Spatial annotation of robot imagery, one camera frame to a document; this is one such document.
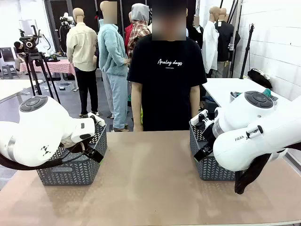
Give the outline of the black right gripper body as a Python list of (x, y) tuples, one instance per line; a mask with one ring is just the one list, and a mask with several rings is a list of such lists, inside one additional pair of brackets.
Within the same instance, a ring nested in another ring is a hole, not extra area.
[(213, 125), (214, 121), (206, 121), (204, 122), (204, 129), (203, 129), (203, 137), (208, 142), (208, 146), (210, 148), (213, 148), (214, 142), (215, 142), (215, 136), (213, 134)]

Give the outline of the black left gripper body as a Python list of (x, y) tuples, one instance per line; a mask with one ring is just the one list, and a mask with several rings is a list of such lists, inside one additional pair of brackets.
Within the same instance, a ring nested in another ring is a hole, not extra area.
[(89, 139), (82, 140), (79, 143), (79, 146), (82, 149), (83, 153), (95, 153), (95, 149), (91, 146), (92, 145), (91, 141), (92, 139), (89, 138)]

